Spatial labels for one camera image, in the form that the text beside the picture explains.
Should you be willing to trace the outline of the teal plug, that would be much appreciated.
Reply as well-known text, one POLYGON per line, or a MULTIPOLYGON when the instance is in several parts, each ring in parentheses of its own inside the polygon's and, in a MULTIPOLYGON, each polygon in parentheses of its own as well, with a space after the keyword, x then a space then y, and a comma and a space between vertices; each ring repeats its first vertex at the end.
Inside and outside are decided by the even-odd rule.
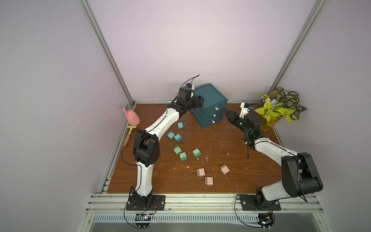
POLYGON ((172 131, 170 131, 170 132, 167 133, 167 136, 168 136, 169 139, 174 139, 175 134, 172 131))
POLYGON ((184 122, 179 122, 177 125, 179 129, 184 129, 186 127, 186 124, 184 122))
POLYGON ((174 136, 174 139, 176 140, 176 142, 180 143, 183 141, 183 138, 180 134, 177 134, 174 136))

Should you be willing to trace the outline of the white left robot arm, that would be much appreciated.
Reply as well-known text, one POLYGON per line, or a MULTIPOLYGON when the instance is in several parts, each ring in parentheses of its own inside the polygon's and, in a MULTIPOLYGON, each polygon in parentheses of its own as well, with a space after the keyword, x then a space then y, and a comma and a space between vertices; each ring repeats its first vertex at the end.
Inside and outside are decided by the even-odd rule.
POLYGON ((145 205, 150 202, 153 194, 153 167, 160 156, 159 142, 168 129, 186 112, 193 108, 202 107, 204 98, 193 96, 188 100, 177 99, 168 104, 160 118, 145 130, 138 130, 133 145, 138 175, 137 185, 133 192, 134 199, 145 205))

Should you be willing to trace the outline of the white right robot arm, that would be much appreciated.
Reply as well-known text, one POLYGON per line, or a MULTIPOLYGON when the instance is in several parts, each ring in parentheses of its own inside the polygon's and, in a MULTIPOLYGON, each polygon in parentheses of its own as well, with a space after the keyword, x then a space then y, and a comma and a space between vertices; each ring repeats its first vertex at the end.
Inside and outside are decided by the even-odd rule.
POLYGON ((281 199, 303 197, 322 191, 322 180, 309 153, 294 152, 263 136, 258 116, 241 116, 232 110, 226 110, 225 116, 229 123, 244 133, 245 144, 251 150, 266 155, 281 166, 281 181, 257 189, 257 207, 269 207, 281 199))

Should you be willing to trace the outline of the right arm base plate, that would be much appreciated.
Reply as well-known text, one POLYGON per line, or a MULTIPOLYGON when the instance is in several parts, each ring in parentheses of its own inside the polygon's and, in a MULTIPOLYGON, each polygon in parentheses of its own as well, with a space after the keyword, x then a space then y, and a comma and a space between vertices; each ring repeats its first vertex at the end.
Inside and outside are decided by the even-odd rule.
POLYGON ((263 200, 259 195, 238 194, 237 201, 240 202, 243 211, 280 211, 280 203, 276 201, 263 200))

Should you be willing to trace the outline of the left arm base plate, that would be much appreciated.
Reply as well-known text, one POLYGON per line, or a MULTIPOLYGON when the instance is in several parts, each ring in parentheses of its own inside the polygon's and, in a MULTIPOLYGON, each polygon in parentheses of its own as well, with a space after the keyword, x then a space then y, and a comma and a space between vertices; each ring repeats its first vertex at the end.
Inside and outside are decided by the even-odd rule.
POLYGON ((131 195, 128 199, 126 206, 127 211, 164 211, 166 203, 165 195, 152 195, 149 194, 147 197, 139 194, 131 195))

